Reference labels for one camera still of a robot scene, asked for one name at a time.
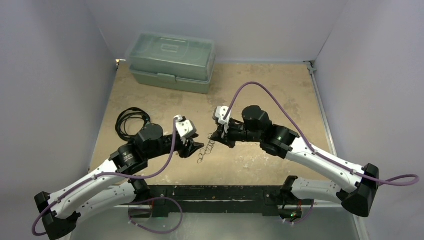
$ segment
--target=black cable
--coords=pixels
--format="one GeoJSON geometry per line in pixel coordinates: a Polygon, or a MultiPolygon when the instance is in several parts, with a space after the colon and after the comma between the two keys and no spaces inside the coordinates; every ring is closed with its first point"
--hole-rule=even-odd
{"type": "Polygon", "coordinates": [[[116,120],[115,131],[119,138],[125,142],[129,142],[135,135],[130,135],[127,132],[126,125],[130,119],[141,119],[144,121],[143,128],[147,124],[151,123],[150,116],[138,107],[130,107],[127,110],[121,112],[116,120]]]}

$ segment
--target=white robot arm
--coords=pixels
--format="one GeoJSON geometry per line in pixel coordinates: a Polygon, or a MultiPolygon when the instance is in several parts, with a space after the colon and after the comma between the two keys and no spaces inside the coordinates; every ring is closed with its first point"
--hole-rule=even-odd
{"type": "Polygon", "coordinates": [[[144,179],[157,176],[171,160],[157,173],[136,177],[119,186],[113,186],[148,167],[150,159],[178,152],[181,158],[188,158],[204,145],[194,141],[198,137],[194,124],[181,115],[174,117],[174,134],[165,135],[160,125],[148,124],[127,144],[118,148],[98,168],[75,183],[57,192],[40,192],[34,199],[40,212],[32,233],[36,236],[47,234],[51,240],[60,239],[72,232],[77,224],[117,205],[128,204],[135,199],[151,198],[144,179]],[[37,233],[35,227],[42,219],[45,233],[37,233]]]}
{"type": "Polygon", "coordinates": [[[229,108],[219,106],[215,109],[213,119],[218,129],[211,140],[234,148],[236,142],[258,142],[268,154],[302,164],[331,181],[317,181],[289,176],[282,188],[283,197],[291,202],[315,199],[341,204],[349,212],[368,217],[376,195],[378,184],[364,179],[350,171],[323,160],[320,153],[335,162],[345,165],[354,172],[379,177],[379,169],[372,164],[365,167],[354,164],[312,145],[294,131],[284,126],[273,124],[268,114],[259,106],[249,106],[242,111],[243,122],[225,118],[229,108]]]}

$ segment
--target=white wall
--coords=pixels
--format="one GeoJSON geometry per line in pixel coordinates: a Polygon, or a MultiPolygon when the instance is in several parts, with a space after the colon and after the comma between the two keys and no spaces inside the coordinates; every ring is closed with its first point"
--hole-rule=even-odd
{"type": "Polygon", "coordinates": [[[218,61],[315,60],[347,0],[87,0],[116,58],[142,31],[208,38],[218,61]]]}
{"type": "Polygon", "coordinates": [[[34,196],[86,174],[115,59],[84,0],[0,1],[0,57],[0,239],[47,239],[34,196]]]}
{"type": "MultiPolygon", "coordinates": [[[[424,177],[424,1],[349,0],[316,61],[337,152],[380,178],[424,177]]],[[[424,236],[424,187],[382,186],[373,240],[424,236]]]]}

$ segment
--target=green plastic toolbox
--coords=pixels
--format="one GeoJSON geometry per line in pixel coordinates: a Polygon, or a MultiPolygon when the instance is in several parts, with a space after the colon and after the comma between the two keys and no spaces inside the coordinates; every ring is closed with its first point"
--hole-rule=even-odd
{"type": "Polygon", "coordinates": [[[129,54],[140,84],[207,94],[215,63],[212,40],[143,33],[129,54]]]}

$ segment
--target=tan work surface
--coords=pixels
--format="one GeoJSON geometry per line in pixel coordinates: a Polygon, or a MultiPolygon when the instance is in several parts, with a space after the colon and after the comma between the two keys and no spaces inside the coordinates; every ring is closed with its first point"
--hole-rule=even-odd
{"type": "MultiPolygon", "coordinates": [[[[229,106],[237,89],[250,81],[265,85],[308,139],[328,151],[313,83],[303,64],[216,64],[209,93],[199,94],[138,84],[124,63],[116,75],[90,169],[97,168],[126,143],[115,132],[115,123],[122,111],[131,107],[146,111],[152,123],[161,125],[166,135],[172,134],[174,116],[185,116],[197,128],[196,141],[207,144],[209,133],[216,129],[212,120],[214,109],[229,106]]],[[[268,94],[255,85],[241,91],[231,117],[242,121],[241,112],[251,105],[259,105],[268,112],[274,124],[296,130],[268,94]]],[[[128,132],[135,134],[142,125],[142,120],[128,121],[128,132]]],[[[146,181],[150,185],[282,185],[289,175],[325,179],[298,163],[266,154],[259,143],[238,142],[233,149],[216,143],[201,163],[197,163],[198,158],[198,153],[186,159],[174,153],[167,169],[146,181]]],[[[168,155],[150,159],[148,168],[139,175],[155,173],[167,159],[168,155]]]]}

